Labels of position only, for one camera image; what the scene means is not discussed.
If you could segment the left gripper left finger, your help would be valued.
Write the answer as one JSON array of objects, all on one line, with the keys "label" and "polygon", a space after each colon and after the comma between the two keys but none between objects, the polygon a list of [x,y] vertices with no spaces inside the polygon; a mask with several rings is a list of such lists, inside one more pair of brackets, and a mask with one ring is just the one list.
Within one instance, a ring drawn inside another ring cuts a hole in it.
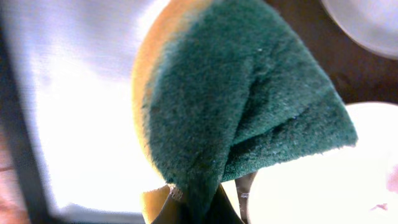
[{"label": "left gripper left finger", "polygon": [[152,224],[189,224],[189,222],[190,212],[183,192],[177,187],[173,187]]}]

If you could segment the white plate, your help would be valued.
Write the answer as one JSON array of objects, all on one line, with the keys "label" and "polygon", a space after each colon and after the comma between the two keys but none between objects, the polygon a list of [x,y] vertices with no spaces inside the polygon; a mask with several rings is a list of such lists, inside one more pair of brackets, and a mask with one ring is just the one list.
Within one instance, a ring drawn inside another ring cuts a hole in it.
[{"label": "white plate", "polygon": [[386,224],[397,222],[397,106],[347,106],[358,142],[266,167],[248,198],[249,223]]}]

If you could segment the pale green plate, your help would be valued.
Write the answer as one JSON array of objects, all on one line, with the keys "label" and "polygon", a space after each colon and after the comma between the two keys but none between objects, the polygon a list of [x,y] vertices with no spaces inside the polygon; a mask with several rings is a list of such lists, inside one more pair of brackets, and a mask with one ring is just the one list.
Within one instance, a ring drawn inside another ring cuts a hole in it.
[{"label": "pale green plate", "polygon": [[322,0],[344,33],[362,48],[397,59],[397,0]]}]

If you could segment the green yellow sponge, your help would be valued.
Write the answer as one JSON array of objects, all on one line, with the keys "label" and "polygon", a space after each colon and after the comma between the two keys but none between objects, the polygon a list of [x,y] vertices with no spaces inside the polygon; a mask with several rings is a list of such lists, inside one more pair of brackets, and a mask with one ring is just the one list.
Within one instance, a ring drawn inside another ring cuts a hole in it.
[{"label": "green yellow sponge", "polygon": [[189,223],[214,223],[222,182],[358,140],[328,75],[264,1],[170,1],[135,59],[132,106]]}]

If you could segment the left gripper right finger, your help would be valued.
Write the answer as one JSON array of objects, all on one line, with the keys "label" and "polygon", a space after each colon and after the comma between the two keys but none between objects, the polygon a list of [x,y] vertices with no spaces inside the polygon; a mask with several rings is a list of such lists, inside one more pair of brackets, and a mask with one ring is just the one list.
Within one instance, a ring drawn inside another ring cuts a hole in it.
[{"label": "left gripper right finger", "polygon": [[244,224],[234,211],[229,198],[220,184],[214,196],[214,223],[216,224]]}]

